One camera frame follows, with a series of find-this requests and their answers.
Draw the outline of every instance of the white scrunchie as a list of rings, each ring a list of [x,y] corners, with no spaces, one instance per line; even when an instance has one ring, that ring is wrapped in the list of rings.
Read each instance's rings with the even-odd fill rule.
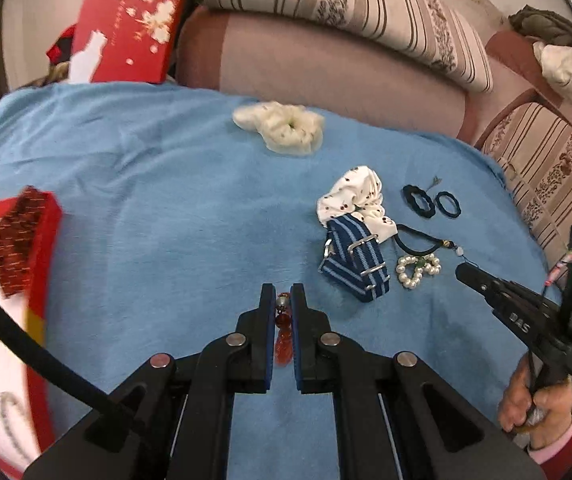
[[[328,220],[346,213],[366,224],[382,243],[397,234],[397,225],[385,216],[381,205],[381,181],[367,166],[358,166],[345,173],[329,193],[317,200],[317,218],[324,227]]]
[[[237,126],[258,132],[269,150],[287,155],[310,155],[323,140],[321,115],[303,106],[276,102],[241,106],[233,112]]]

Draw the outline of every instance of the white polka dot scrunchie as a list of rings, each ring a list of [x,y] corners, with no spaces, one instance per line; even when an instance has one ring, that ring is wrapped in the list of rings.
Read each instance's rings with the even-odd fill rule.
[[[317,218],[324,227],[328,220],[352,214],[364,222],[377,241],[384,242],[397,234],[397,225],[386,216],[382,205],[381,180],[367,166],[345,173],[329,193],[317,200]]]

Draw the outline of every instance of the red tassel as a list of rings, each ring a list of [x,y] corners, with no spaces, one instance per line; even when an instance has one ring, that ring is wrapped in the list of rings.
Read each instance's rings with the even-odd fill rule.
[[[275,342],[275,363],[277,366],[286,366],[292,361],[292,330],[280,328]]]

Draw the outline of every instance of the red gift box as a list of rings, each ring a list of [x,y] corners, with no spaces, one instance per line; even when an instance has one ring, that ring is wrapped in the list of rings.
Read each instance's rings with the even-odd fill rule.
[[[71,83],[165,81],[185,0],[84,0]]]

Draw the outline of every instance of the red and white box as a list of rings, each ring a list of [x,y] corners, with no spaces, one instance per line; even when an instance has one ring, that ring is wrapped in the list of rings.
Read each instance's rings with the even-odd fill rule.
[[[28,286],[0,305],[35,341],[44,344],[44,309],[48,268],[61,209],[47,192],[28,259]],[[0,200],[0,219],[17,197]],[[47,383],[0,342],[0,469],[12,479],[22,477],[30,461],[55,441],[47,406]]]
[[[165,81],[185,0],[84,0],[69,83]]]

